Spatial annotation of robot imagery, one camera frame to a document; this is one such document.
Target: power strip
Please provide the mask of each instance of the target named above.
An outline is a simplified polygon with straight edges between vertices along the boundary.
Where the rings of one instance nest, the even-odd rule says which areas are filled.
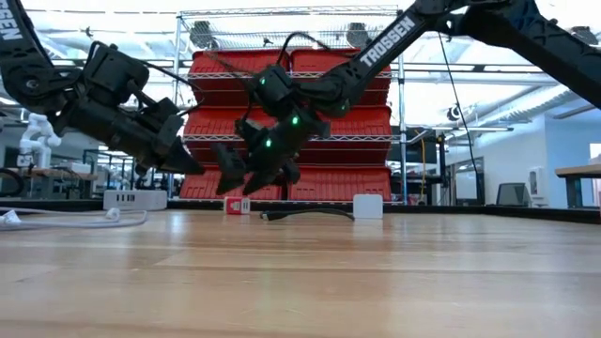
[[[166,191],[106,191],[104,192],[105,210],[165,210],[167,209]]]

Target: stacked red bin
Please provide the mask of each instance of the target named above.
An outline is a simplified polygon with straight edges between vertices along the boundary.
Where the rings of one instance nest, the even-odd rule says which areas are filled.
[[[338,52],[297,50],[285,54],[282,65],[295,81],[313,81],[320,73],[346,62],[344,54],[356,50]],[[219,172],[210,146],[226,143],[244,152],[244,144],[234,135],[234,120],[246,112],[248,104],[240,79],[227,73],[233,68],[238,72],[260,71],[274,64],[278,54],[279,51],[246,51],[194,55],[191,81],[203,89],[196,98],[204,101],[201,109],[190,114],[184,139],[208,171],[203,176],[187,176],[180,198],[223,198],[215,194]],[[224,66],[215,56],[233,67]],[[390,171],[384,165],[391,145],[391,110],[386,105],[390,82],[390,76],[376,78],[346,117],[330,120],[332,138],[306,145],[297,158],[301,178],[296,185],[284,189],[270,186],[251,195],[251,199],[348,202],[357,193],[378,193],[390,201]],[[266,126],[275,122],[260,108],[254,108],[249,118]],[[228,195],[240,194],[236,190]]]

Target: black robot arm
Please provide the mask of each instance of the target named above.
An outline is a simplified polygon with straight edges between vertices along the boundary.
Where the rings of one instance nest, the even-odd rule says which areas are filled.
[[[454,10],[468,7],[464,15]],[[296,183],[292,159],[313,136],[327,136],[316,111],[343,117],[368,84],[427,31],[470,36],[511,49],[601,108],[601,53],[544,18],[534,0],[417,0],[361,52],[312,83],[297,84],[279,66],[254,77],[254,99],[278,123],[265,129],[242,119],[238,134],[249,156],[216,146],[222,170],[221,192],[244,184],[240,173],[252,172],[244,192],[254,192],[281,173]]]
[[[202,174],[177,132],[183,125],[169,99],[143,93],[145,63],[101,42],[93,42],[83,69],[55,67],[42,48],[21,1],[0,0],[0,70],[7,93],[24,108],[46,115],[61,134],[66,127],[132,155],[136,171]],[[120,107],[134,95],[138,110]]]

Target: white cable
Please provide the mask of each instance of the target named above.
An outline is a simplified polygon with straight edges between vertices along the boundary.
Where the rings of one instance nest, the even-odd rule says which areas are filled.
[[[12,230],[31,230],[40,228],[85,228],[85,229],[102,229],[102,228],[118,228],[127,226],[136,226],[146,223],[148,220],[147,211],[121,211],[118,208],[111,208],[107,212],[63,212],[63,211],[50,211],[40,210],[32,208],[18,208],[18,207],[0,207],[0,211],[7,211],[6,214],[0,216],[0,231],[12,231]],[[106,220],[103,221],[91,221],[91,222],[78,222],[78,223],[59,223],[59,222],[41,222],[41,221],[22,221],[17,216],[17,212],[25,212],[32,214],[45,214],[45,215],[61,215],[61,216],[103,216]],[[121,221],[121,215],[128,215],[134,213],[142,213],[142,217],[137,220]]]

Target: red object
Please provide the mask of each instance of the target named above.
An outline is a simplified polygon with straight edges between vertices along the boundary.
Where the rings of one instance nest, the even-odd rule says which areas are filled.
[[[225,195],[215,193],[222,174],[217,166],[205,165],[205,168],[207,171],[203,175],[186,175],[179,194],[180,198],[216,200],[229,196],[242,196],[242,187]],[[277,201],[282,199],[282,189],[276,186],[268,186],[258,192],[251,193],[248,197],[253,200]]]
[[[203,93],[194,93],[196,99],[203,100],[203,105],[248,105],[248,93],[242,81],[232,78],[227,73],[259,72],[266,66],[275,64],[279,54],[279,50],[194,53],[189,74],[192,75],[191,81],[203,89]],[[214,56],[233,66],[234,69],[224,66],[215,60]],[[285,54],[281,64],[286,70],[290,70],[289,62],[289,55]],[[203,77],[194,78],[194,74],[201,74]]]
[[[326,72],[342,63],[348,61],[347,57],[340,54],[356,54],[357,49],[336,50],[332,53],[325,50],[300,49],[290,54],[292,73],[294,72]],[[390,72],[388,66],[383,70]],[[296,81],[313,81],[314,79],[297,79]],[[377,77],[366,88],[359,105],[385,105],[388,91],[391,86],[391,78]]]
[[[193,135],[234,135],[234,121],[246,112],[242,107],[203,107],[190,114],[184,128],[186,136]],[[387,106],[357,106],[344,118],[330,120],[332,135],[345,136],[390,136],[391,109]],[[261,125],[271,127],[275,119],[267,116],[260,108],[254,108],[249,118]],[[215,163],[215,154],[210,145],[217,141],[188,141],[186,146],[194,157],[202,163]],[[245,153],[245,145],[241,141],[228,143]],[[299,164],[338,164],[348,163],[380,166],[386,161],[391,143],[389,141],[312,141],[300,151],[296,162]]]
[[[251,212],[251,200],[248,197],[225,197],[223,210],[228,215],[246,215]]]
[[[391,171],[386,167],[302,166],[300,181],[288,187],[288,199],[351,202],[357,193],[372,193],[390,202],[390,179]]]

